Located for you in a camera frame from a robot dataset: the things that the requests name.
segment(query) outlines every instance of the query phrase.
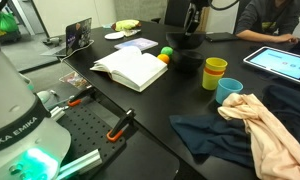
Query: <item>green ball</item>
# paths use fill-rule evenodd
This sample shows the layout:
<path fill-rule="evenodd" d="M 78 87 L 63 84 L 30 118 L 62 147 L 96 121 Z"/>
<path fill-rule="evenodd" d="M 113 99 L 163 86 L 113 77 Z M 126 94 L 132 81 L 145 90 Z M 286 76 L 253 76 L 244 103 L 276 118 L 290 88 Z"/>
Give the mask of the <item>green ball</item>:
<path fill-rule="evenodd" d="M 161 54 L 166 54 L 168 56 L 171 56 L 172 53 L 173 53 L 173 49 L 171 47 L 166 46 L 161 49 Z"/>

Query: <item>tennis ball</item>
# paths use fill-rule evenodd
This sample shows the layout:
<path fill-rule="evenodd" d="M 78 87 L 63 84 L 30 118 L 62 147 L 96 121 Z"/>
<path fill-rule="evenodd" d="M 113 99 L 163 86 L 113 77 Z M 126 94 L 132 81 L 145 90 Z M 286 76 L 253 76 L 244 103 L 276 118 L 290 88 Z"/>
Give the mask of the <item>tennis ball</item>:
<path fill-rule="evenodd" d="M 166 64 L 169 64 L 169 62 L 170 62 L 170 58 L 169 58 L 169 56 L 166 55 L 166 54 L 159 54 L 159 55 L 157 56 L 157 58 L 160 59 L 161 61 L 163 61 L 163 62 L 166 63 Z"/>
<path fill-rule="evenodd" d="M 169 57 L 171 57 L 172 53 L 173 53 L 173 49 L 171 47 L 166 46 L 161 49 L 161 54 L 166 54 Z"/>

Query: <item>blue cup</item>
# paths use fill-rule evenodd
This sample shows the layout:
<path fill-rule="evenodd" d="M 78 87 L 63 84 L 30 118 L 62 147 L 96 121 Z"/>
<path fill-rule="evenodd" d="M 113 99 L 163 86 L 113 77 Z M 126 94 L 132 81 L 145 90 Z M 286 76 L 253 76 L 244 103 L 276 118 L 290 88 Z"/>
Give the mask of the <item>blue cup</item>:
<path fill-rule="evenodd" d="M 219 104 L 222 104 L 223 101 L 231 94 L 231 93 L 240 93 L 243 85 L 241 82 L 232 79 L 232 78 L 221 78 L 218 81 L 217 95 L 216 101 Z"/>

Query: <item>beige cloth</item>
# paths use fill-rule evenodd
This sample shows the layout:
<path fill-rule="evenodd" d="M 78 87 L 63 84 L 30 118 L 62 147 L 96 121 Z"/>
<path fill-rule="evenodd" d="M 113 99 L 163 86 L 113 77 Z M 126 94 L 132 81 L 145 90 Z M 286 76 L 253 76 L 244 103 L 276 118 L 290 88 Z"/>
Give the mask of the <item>beige cloth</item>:
<path fill-rule="evenodd" d="M 255 95 L 232 93 L 218 112 L 243 119 L 260 179 L 300 179 L 300 144 Z"/>

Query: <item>white book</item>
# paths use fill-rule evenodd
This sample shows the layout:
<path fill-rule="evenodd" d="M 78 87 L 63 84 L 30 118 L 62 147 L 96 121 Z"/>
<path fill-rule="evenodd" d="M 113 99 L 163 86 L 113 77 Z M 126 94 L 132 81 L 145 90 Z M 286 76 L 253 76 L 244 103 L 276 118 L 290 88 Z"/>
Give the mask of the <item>white book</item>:
<path fill-rule="evenodd" d="M 95 61 L 90 70 L 107 72 L 113 81 L 142 92 L 168 67 L 152 54 L 142 54 L 138 47 L 128 46 Z"/>

